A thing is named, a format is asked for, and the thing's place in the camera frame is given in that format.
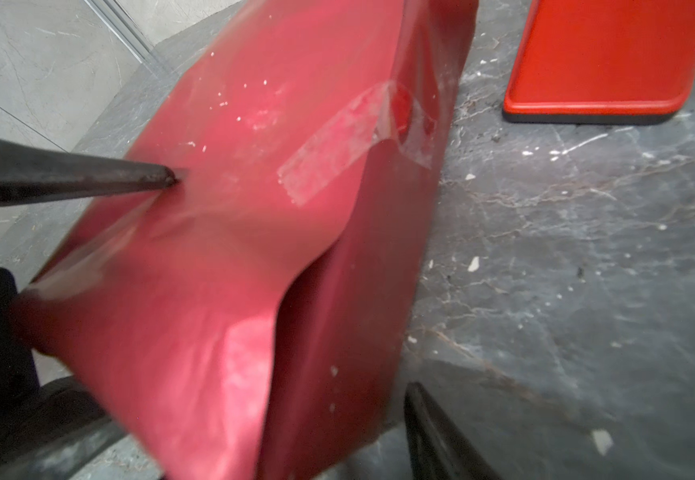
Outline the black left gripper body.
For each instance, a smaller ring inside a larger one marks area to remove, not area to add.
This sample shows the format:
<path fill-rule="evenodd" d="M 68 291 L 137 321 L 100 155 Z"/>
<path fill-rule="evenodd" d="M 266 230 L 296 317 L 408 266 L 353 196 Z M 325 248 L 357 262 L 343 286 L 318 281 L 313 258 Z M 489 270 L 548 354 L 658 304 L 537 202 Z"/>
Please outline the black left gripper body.
<path fill-rule="evenodd" d="M 126 432 L 75 378 L 39 382 L 9 320 L 16 296 L 0 268 L 0 479 L 70 479 Z"/>

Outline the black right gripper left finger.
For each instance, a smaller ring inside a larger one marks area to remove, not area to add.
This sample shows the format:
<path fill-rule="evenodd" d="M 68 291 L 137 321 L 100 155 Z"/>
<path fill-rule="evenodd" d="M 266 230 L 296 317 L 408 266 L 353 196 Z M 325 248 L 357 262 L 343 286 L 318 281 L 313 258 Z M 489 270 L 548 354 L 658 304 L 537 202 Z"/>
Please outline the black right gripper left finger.
<path fill-rule="evenodd" d="M 167 166 L 25 146 L 0 139 L 0 207 L 163 190 Z"/>

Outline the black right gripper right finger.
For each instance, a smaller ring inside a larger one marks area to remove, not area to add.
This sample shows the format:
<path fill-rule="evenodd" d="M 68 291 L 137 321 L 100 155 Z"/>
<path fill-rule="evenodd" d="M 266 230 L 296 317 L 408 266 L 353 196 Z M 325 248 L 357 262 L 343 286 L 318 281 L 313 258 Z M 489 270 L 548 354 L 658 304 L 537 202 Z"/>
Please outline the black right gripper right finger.
<path fill-rule="evenodd" d="M 405 390 L 403 417 L 413 479 L 503 479 L 419 382 Z"/>

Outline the dark red wrapping paper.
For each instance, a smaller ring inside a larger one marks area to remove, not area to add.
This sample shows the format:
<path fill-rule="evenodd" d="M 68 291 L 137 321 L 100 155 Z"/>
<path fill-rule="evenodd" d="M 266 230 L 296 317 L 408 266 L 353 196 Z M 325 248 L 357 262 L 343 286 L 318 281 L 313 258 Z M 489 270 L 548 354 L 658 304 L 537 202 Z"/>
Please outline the dark red wrapping paper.
<path fill-rule="evenodd" d="M 297 206 L 279 168 L 351 100 L 397 81 L 445 126 L 473 1 L 248 1 L 129 151 L 179 171 L 160 194 L 93 201 L 15 301 L 170 479 L 250 479 L 280 304 L 344 232 L 369 154 Z"/>

